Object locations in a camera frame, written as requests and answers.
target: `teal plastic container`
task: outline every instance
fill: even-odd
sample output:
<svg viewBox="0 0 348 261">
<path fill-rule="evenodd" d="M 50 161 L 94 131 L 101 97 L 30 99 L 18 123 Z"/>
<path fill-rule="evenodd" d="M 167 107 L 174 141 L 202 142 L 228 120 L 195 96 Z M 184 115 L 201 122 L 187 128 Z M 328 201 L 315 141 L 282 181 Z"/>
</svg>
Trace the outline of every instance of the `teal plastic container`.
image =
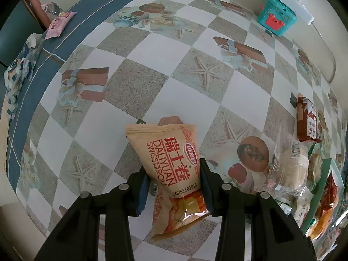
<svg viewBox="0 0 348 261">
<path fill-rule="evenodd" d="M 266 0 L 258 17 L 258 23 L 276 36 L 282 36 L 295 22 L 296 14 L 279 0 Z"/>
</svg>

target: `plastic bread bag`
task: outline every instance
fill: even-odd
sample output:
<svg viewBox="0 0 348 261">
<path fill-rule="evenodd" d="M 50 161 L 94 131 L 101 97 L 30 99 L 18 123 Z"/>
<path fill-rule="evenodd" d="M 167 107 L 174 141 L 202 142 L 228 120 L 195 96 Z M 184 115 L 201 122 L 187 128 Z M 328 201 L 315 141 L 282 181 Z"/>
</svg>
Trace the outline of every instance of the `plastic bread bag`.
<svg viewBox="0 0 348 261">
<path fill-rule="evenodd" d="M 63 12 L 60 13 L 58 17 L 56 17 L 51 24 L 49 25 L 45 40 L 51 37 L 58 37 L 67 26 L 71 18 L 76 15 L 77 12 Z"/>
<path fill-rule="evenodd" d="M 292 216 L 294 217 L 297 225 L 301 227 L 308 211 L 310 208 L 310 202 L 312 201 L 312 198 L 314 197 L 313 193 L 307 188 L 304 187 L 302 191 L 298 193 L 298 195 L 295 195 L 296 207 L 292 208 Z"/>
<path fill-rule="evenodd" d="M 274 198 L 299 193 L 306 186 L 308 163 L 307 147 L 281 126 L 267 182 L 259 192 L 267 191 Z"/>
<path fill-rule="evenodd" d="M 195 125 L 130 124 L 126 136 L 156 191 L 152 238 L 171 237 L 209 215 L 199 179 Z"/>
</svg>

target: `plastic wrapper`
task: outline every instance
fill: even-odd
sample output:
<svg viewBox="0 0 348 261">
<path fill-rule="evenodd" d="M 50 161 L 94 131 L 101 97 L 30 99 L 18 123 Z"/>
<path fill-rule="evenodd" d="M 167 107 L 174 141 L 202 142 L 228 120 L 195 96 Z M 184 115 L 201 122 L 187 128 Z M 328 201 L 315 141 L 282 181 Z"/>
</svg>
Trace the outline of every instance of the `plastic wrapper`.
<svg viewBox="0 0 348 261">
<path fill-rule="evenodd" d="M 308 236 L 311 240 L 320 237 L 332 222 L 333 210 L 338 204 L 337 186 L 335 185 L 332 172 L 326 180 L 323 196 L 320 200 L 320 206 L 317 209 L 316 215 L 319 216 L 316 225 L 310 228 Z"/>
<path fill-rule="evenodd" d="M 321 147 L 322 156 L 323 159 L 330 158 L 331 137 L 329 135 L 328 127 L 326 125 L 324 113 L 321 110 L 318 110 L 318 119 L 320 122 L 320 131 L 322 139 L 322 143 L 319 146 Z"/>
<path fill-rule="evenodd" d="M 283 203 L 279 200 L 276 200 L 277 204 L 279 205 L 279 207 L 281 208 L 281 210 L 283 210 L 283 212 L 288 216 L 290 213 L 291 213 L 291 207 L 286 204 L 286 203 Z"/>
<path fill-rule="evenodd" d="M 259 192 L 267 191 L 274 198 L 287 193 L 300 193 L 306 186 L 309 163 L 307 156 L 307 147 L 280 127 L 267 183 Z"/>
<path fill-rule="evenodd" d="M 209 215 L 199 179 L 195 125 L 131 124 L 126 135 L 149 177 L 157 182 L 152 237 L 179 234 Z"/>
<path fill-rule="evenodd" d="M 335 248 L 333 245 L 335 244 L 340 233 L 340 228 L 334 228 L 324 237 L 321 245 L 318 247 L 316 252 L 318 261 L 323 260 L 326 257 L 326 255 Z"/>
<path fill-rule="evenodd" d="M 59 14 L 63 12 L 61 7 L 59 7 L 55 2 L 43 4 L 41 5 L 41 8 L 45 13 L 50 13 L 55 16 L 59 16 Z"/>
<path fill-rule="evenodd" d="M 316 211 L 314 213 L 314 216 L 313 216 L 313 218 L 312 218 L 312 220 L 311 220 L 311 222 L 309 224 L 309 227 L 308 227 L 308 229 L 306 231 L 306 236 L 307 237 L 309 237 L 312 234 L 312 232 L 314 231 L 315 227 L 317 226 L 320 215 L 321 215 L 321 204 L 319 202 L 318 207 L 317 207 L 317 209 L 316 209 Z"/>
<path fill-rule="evenodd" d="M 296 199 L 296 207 L 293 207 L 292 215 L 299 227 L 301 227 L 309 211 L 310 202 L 313 197 L 314 195 L 307 187 L 303 188 L 303 190 L 300 193 L 298 193 Z"/>
<path fill-rule="evenodd" d="M 74 15 L 76 15 L 76 12 L 64 12 L 60 13 L 58 17 L 56 17 L 53 22 L 49 25 L 45 40 L 52 38 L 52 37 L 58 37 L 63 32 L 64 28 L 67 26 L 69 21 L 72 19 Z"/>
<path fill-rule="evenodd" d="M 41 8 L 46 13 L 51 22 L 57 16 L 59 16 L 61 12 L 63 12 L 62 9 L 55 2 L 43 4 L 41 5 Z"/>
<path fill-rule="evenodd" d="M 316 143 L 308 164 L 307 187 L 310 191 L 314 190 L 321 177 L 322 164 L 323 157 L 321 154 L 321 145 Z"/>
</svg>

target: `transparent plastic bag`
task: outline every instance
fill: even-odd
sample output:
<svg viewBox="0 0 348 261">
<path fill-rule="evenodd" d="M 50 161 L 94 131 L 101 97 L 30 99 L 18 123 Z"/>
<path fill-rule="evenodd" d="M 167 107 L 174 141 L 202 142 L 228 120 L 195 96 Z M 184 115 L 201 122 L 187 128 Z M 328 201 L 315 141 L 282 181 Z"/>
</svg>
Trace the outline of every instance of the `transparent plastic bag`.
<svg viewBox="0 0 348 261">
<path fill-rule="evenodd" d="M 259 192 L 267 191 L 274 198 L 300 193 L 306 186 L 308 163 L 307 147 L 281 126 L 267 182 Z"/>
<path fill-rule="evenodd" d="M 304 187 L 302 191 L 294 196 L 296 198 L 296 207 L 293 207 L 291 214 L 293 215 L 297 225 L 300 227 L 309 211 L 310 202 L 314 195 L 307 187 Z"/>
<path fill-rule="evenodd" d="M 315 143 L 313 152 L 309 158 L 307 187 L 312 191 L 321 177 L 321 165 L 323 156 L 321 154 L 321 144 Z"/>
</svg>

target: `checkered tablecloth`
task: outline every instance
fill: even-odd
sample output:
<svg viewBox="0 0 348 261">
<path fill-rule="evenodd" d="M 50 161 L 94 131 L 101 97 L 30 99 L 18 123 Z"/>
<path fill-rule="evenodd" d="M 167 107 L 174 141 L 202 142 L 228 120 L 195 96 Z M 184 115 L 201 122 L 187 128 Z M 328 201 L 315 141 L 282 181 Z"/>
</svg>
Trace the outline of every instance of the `checkered tablecloth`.
<svg viewBox="0 0 348 261">
<path fill-rule="evenodd" d="M 166 15 L 185 26 L 159 30 L 163 20 L 157 16 L 147 21 L 153 27 L 115 28 L 124 12 L 150 3 L 163 5 Z M 216 36 L 261 51 L 267 70 L 224 61 Z M 36 108 L 27 136 L 30 150 L 25 150 L 35 172 L 26 173 L 22 159 L 17 185 L 28 215 L 48 236 L 81 191 L 97 195 L 126 182 L 141 163 L 125 137 L 125 124 L 138 119 L 157 124 L 177 115 L 197 125 L 203 156 L 219 141 L 240 142 L 247 136 L 260 137 L 272 153 L 280 124 L 296 134 L 290 97 L 300 92 L 325 115 L 330 157 L 344 154 L 346 116 L 339 103 L 333 105 L 335 94 L 324 77 L 312 63 L 314 75 L 307 73 L 295 51 L 296 44 L 266 32 L 246 9 L 240 14 L 208 0 L 131 1 L 81 42 Z M 57 101 L 62 73 L 98 67 L 110 68 L 104 100 L 62 107 Z M 149 194 L 142 215 L 129 218 L 135 260 L 214 260 L 220 219 L 208 217 L 182 234 L 153 241 L 153 207 Z"/>
</svg>

